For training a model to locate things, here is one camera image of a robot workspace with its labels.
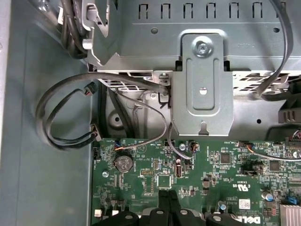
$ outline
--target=orange wire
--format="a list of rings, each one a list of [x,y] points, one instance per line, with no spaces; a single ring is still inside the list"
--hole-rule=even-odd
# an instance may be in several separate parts
[[[124,149],[124,147],[119,147],[119,148],[116,148],[115,151],[119,151],[121,149]]]
[[[249,145],[247,145],[246,147],[247,147],[247,149],[249,150],[249,152],[254,153],[254,151],[250,148]]]

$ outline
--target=cable connector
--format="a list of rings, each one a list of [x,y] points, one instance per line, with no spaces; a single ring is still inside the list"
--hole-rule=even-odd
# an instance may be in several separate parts
[[[92,96],[94,93],[97,92],[98,88],[95,82],[91,82],[84,87],[84,90],[85,96]]]
[[[98,125],[96,123],[90,124],[90,129],[91,129],[92,132],[94,132],[96,134],[95,140],[97,142],[100,142],[100,141],[103,140],[103,138],[102,138],[102,136],[100,134],[99,127],[98,127]]]

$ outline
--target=blue component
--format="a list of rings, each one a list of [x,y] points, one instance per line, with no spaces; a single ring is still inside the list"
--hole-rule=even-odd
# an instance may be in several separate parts
[[[273,195],[272,194],[267,194],[266,196],[265,196],[265,199],[266,199],[266,201],[269,201],[269,202],[271,202],[271,201],[273,201],[274,200],[274,197],[273,197]]]
[[[220,209],[221,209],[221,210],[226,210],[226,208],[227,208],[227,206],[226,206],[225,204],[222,204],[222,205],[220,206]]]
[[[297,199],[295,197],[288,196],[286,198],[290,203],[297,205]]]

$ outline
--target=motherboard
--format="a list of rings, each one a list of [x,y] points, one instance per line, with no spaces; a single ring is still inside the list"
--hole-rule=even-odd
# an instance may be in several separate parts
[[[138,216],[157,207],[159,190],[175,190],[182,208],[233,213],[248,225],[280,226],[283,207],[300,207],[301,161],[275,161],[247,149],[275,157],[301,158],[297,147],[285,142],[173,141],[190,160],[175,154],[160,140],[135,149],[140,139],[104,139],[94,147],[91,224],[120,211]]]

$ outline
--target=metal bracket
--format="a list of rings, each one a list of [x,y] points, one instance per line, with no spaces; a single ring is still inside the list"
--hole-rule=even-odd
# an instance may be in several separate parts
[[[172,77],[172,119],[181,136],[227,136],[233,123],[232,73],[224,71],[223,37],[182,36],[182,72]]]
[[[83,41],[89,50],[89,63],[105,65],[118,51],[120,31],[119,13],[112,0],[83,0],[82,21],[91,31],[90,37]]]

